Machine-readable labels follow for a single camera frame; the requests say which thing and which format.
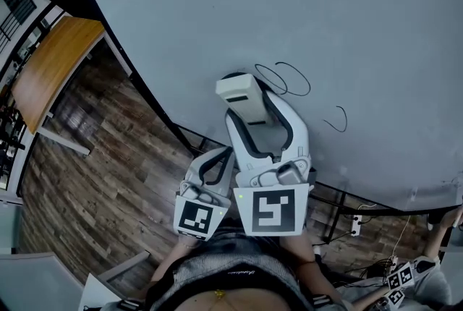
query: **black wire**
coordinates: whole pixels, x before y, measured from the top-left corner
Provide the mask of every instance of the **black wire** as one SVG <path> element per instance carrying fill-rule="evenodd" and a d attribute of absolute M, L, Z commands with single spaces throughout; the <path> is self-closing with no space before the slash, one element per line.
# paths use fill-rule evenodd
<path fill-rule="evenodd" d="M 344 108 L 342 106 L 336 106 L 336 107 L 341 109 L 342 112 L 344 113 L 344 118 L 346 119 L 346 124 L 344 125 L 344 129 L 336 128 L 330 122 L 328 122 L 326 119 L 324 119 L 323 121 L 326 122 L 327 124 L 329 124 L 331 127 L 333 127 L 337 132 L 345 132 L 347 130 L 347 114 L 346 114 L 346 111 L 344 110 Z"/>
<path fill-rule="evenodd" d="M 368 274 L 368 269 L 369 268 L 366 268 L 366 269 L 364 269 L 364 271 L 362 271 L 362 273 L 360 274 L 360 278 L 363 278 L 365 275 Z"/>
<path fill-rule="evenodd" d="M 359 222 L 359 225 L 365 225 L 366 223 L 369 223 L 371 220 L 373 220 L 374 218 L 377 218 L 377 216 L 373 216 L 373 217 L 370 217 L 370 220 L 366 221 L 366 222 Z"/>
<path fill-rule="evenodd" d="M 347 270 L 345 271 L 344 273 L 350 273 L 352 271 L 358 271 L 358 270 L 364 270 L 366 268 L 370 268 L 371 266 L 374 266 L 374 265 L 381 265 L 381 264 L 387 264 L 387 263 L 392 263 L 391 260 L 389 260 L 388 258 L 384 258 L 382 260 L 379 260 L 379 261 L 376 261 L 375 263 L 373 263 L 372 265 L 369 265 L 369 266 L 365 266 L 364 268 L 351 268 L 350 270 Z"/>
<path fill-rule="evenodd" d="M 320 244 L 314 244 L 314 245 L 318 245 L 318 246 L 321 246 L 321 245 L 325 245 L 325 244 L 330 244 L 331 242 L 334 242 L 335 240 L 338 240 L 342 237 L 345 237 L 346 235 L 350 235 L 350 234 L 353 234 L 354 232 L 353 231 L 348 231 L 347 233 L 344 233 L 342 235 L 339 235 L 338 237 L 336 238 L 333 238 L 332 240 L 330 240 L 329 243 L 320 243 Z"/>
<path fill-rule="evenodd" d="M 344 285 L 341 285 L 341 286 L 345 286 L 346 288 L 370 288 L 371 286 L 375 286 L 379 288 L 380 286 L 383 286 L 383 284 L 352 285 L 351 283 L 347 283 L 346 281 L 335 281 L 333 283 L 333 286 L 336 288 L 336 284 L 339 284 L 339 283 L 344 283 Z"/>
<path fill-rule="evenodd" d="M 270 68 L 268 68 L 268 67 L 266 67 L 265 65 L 262 65 L 262 64 L 254 64 L 254 67 L 255 67 L 255 70 L 258 71 L 259 74 L 262 77 L 264 77 L 267 81 L 269 81 L 273 86 L 275 86 L 276 88 L 279 88 L 280 90 L 284 91 L 284 93 L 279 93 L 278 95 L 284 95 L 284 94 L 286 94 L 288 92 L 288 85 L 286 84 L 286 82 L 284 82 L 283 78 L 278 73 L 276 73 L 274 70 L 272 70 L 272 69 L 270 69 Z M 264 76 L 262 74 L 262 72 L 259 70 L 258 67 L 263 67 L 263 68 L 269 70 L 270 72 L 272 72 L 274 75 L 276 75 L 283 82 L 285 88 L 280 88 L 278 85 L 275 85 L 273 82 L 271 82 L 266 76 Z"/>

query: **person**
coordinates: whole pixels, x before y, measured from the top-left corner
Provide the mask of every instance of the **person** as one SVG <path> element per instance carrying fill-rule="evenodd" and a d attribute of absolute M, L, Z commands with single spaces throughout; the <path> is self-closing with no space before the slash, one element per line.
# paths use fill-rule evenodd
<path fill-rule="evenodd" d="M 406 292 L 403 311 L 457 311 L 438 265 L 446 230 L 463 207 L 448 212 L 423 254 L 437 266 Z M 382 278 L 335 288 L 315 259 L 308 232 L 295 237 L 246 237 L 230 219 L 208 242 L 180 236 L 144 288 L 145 310 L 236 311 L 373 309 L 389 292 Z"/>

